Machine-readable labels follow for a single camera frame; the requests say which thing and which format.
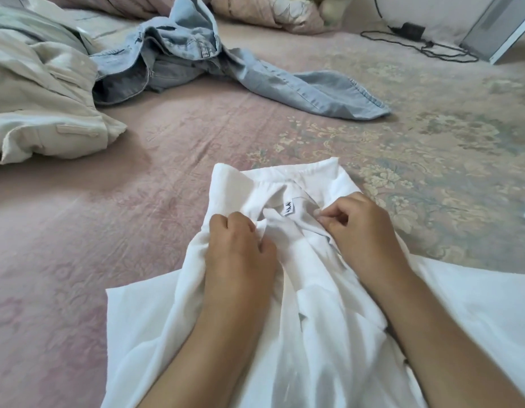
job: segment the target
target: left hand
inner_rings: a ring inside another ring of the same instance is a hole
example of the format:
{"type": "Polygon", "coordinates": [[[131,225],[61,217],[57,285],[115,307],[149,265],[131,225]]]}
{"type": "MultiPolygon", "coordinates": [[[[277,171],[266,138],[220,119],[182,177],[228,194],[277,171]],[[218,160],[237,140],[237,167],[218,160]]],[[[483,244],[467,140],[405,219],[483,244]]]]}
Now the left hand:
{"type": "Polygon", "coordinates": [[[277,250],[240,212],[213,215],[206,253],[203,311],[226,323],[262,328],[277,269],[277,250]]]}

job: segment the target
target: forearm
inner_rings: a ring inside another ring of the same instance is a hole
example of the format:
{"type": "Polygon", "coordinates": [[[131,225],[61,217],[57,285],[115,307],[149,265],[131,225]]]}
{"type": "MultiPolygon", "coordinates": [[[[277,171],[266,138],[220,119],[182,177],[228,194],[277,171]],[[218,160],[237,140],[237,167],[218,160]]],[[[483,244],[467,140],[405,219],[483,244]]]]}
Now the forearm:
{"type": "Polygon", "coordinates": [[[250,323],[204,311],[138,408],[223,408],[257,340],[250,323]]]}
{"type": "Polygon", "coordinates": [[[390,274],[399,277],[369,290],[394,328],[431,408],[525,408],[511,381],[417,275],[409,268],[390,274]]]}

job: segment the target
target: denim jacket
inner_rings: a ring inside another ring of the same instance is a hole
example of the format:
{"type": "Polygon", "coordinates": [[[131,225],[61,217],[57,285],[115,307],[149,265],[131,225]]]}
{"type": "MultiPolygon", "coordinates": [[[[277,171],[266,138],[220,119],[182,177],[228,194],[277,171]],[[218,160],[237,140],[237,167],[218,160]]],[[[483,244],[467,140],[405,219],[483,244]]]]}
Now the denim jacket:
{"type": "Polygon", "coordinates": [[[243,48],[227,49],[201,0],[175,0],[170,17],[142,23],[124,45],[91,56],[98,66],[97,105],[123,102],[145,89],[162,91],[208,73],[239,81],[255,94],[316,115],[372,120],[389,108],[356,81],[334,71],[288,73],[243,48]]]}

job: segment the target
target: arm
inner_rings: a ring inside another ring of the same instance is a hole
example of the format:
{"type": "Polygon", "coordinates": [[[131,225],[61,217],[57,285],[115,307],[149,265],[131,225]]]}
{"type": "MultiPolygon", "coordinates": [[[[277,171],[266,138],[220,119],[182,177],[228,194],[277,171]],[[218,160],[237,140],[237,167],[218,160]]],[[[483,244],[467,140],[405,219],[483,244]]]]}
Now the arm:
{"type": "Polygon", "coordinates": [[[210,222],[204,304],[191,335],[138,408],[226,407],[270,302],[276,247],[240,213],[210,222]]]}
{"type": "Polygon", "coordinates": [[[319,220],[387,315],[431,408],[525,408],[525,398],[409,267],[384,209],[357,192],[319,220]]]}

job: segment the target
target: power adapter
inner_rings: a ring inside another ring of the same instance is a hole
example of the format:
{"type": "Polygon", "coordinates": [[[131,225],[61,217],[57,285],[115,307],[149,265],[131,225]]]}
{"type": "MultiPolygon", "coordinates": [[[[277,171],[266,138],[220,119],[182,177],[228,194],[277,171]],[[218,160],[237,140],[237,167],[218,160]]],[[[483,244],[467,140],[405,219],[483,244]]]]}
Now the power adapter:
{"type": "Polygon", "coordinates": [[[406,40],[422,41],[425,27],[422,25],[404,23],[402,27],[389,27],[390,30],[406,40]]]}

